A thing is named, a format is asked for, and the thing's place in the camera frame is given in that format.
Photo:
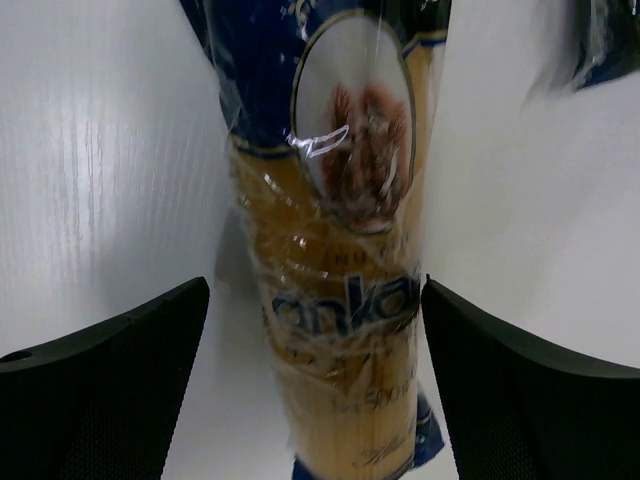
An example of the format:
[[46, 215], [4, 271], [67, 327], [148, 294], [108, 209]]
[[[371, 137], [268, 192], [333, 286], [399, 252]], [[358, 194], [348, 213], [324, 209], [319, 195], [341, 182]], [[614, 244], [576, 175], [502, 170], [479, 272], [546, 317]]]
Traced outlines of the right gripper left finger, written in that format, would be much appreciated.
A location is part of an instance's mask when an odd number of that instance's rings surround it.
[[204, 329], [194, 278], [1, 359], [4, 479], [158, 479]]

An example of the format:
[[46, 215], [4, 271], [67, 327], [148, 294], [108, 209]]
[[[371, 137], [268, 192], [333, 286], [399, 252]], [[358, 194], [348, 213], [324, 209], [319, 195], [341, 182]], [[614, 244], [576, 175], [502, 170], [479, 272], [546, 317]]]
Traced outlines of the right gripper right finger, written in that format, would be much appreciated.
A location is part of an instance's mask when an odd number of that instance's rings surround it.
[[460, 478], [638, 478], [638, 369], [549, 342], [433, 279], [421, 306]]

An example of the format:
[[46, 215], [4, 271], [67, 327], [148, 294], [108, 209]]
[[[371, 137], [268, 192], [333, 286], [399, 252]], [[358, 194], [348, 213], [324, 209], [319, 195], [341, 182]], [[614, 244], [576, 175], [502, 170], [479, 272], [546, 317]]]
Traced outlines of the blue spaghetti bag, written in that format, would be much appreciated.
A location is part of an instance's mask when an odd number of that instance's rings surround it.
[[397, 479], [443, 446], [417, 377], [447, 1], [186, 1], [296, 479]]

